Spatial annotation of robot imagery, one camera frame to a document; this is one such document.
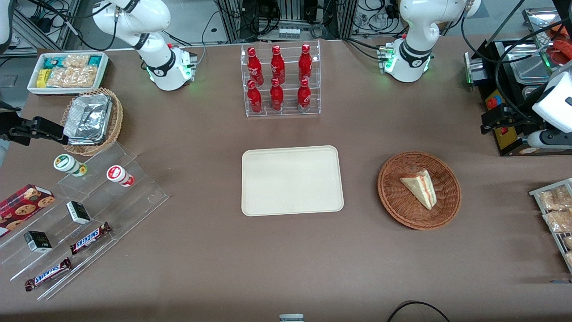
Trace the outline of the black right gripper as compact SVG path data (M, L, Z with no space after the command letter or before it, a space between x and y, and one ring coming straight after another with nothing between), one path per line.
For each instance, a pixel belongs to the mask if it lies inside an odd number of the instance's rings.
M34 117L33 120L0 118L0 138L21 145L30 145L31 135L36 139L68 144L69 137L64 134L64 130L63 126L41 117Z

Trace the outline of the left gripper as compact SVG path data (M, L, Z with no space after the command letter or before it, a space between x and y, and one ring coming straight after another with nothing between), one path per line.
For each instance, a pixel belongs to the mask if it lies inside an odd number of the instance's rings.
M517 116L517 112L507 105L497 105L482 114L481 121L480 132L486 135L497 128L513 127L521 121L521 116Z

